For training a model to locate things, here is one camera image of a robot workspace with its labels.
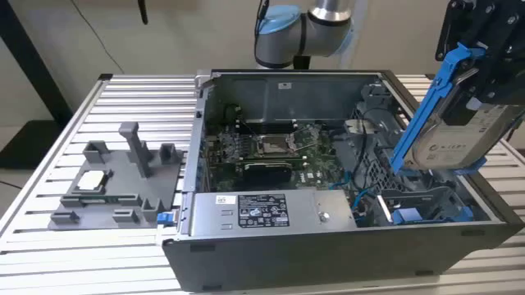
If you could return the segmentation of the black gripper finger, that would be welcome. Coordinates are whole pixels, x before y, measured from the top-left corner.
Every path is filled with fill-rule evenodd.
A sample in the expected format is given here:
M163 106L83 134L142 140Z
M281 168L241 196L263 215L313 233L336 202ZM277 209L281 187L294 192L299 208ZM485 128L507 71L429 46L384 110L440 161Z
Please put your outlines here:
M484 44L476 66L476 97L484 103L524 104L524 1L477 1L460 43Z
M464 11L464 1L449 1L434 54L437 61L444 61L448 52L456 48L458 35L456 29L458 27Z

